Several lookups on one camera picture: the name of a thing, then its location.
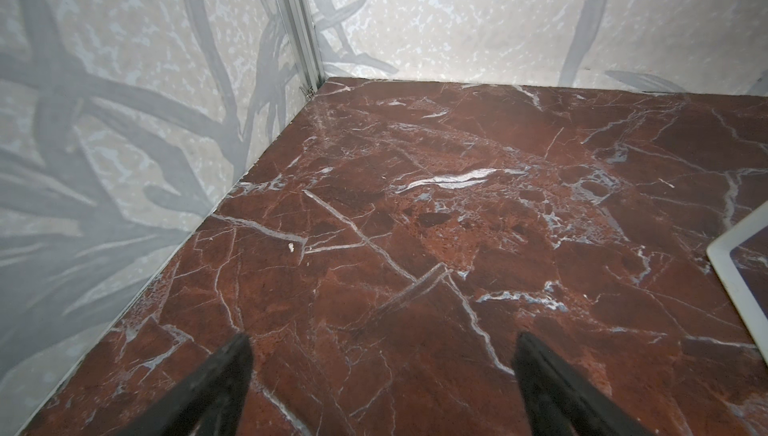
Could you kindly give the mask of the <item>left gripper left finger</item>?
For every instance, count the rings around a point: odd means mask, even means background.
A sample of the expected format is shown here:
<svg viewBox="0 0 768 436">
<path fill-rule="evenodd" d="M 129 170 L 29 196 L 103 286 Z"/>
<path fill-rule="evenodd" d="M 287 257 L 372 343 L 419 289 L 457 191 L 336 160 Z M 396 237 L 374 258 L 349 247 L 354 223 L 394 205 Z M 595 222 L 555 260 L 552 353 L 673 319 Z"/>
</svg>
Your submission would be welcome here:
<svg viewBox="0 0 768 436">
<path fill-rule="evenodd" d="M 253 353 L 244 333 L 120 430 L 122 435 L 234 435 L 249 390 Z"/>
</svg>

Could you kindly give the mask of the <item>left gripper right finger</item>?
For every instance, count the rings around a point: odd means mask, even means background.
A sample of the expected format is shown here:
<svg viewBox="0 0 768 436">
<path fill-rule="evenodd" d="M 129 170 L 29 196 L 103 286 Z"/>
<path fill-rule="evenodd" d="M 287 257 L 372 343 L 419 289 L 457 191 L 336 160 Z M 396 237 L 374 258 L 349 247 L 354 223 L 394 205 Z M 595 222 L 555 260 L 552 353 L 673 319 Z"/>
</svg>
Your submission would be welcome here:
<svg viewBox="0 0 768 436">
<path fill-rule="evenodd" d="M 518 335 L 512 363 L 533 435 L 650 433 L 534 334 Z"/>
</svg>

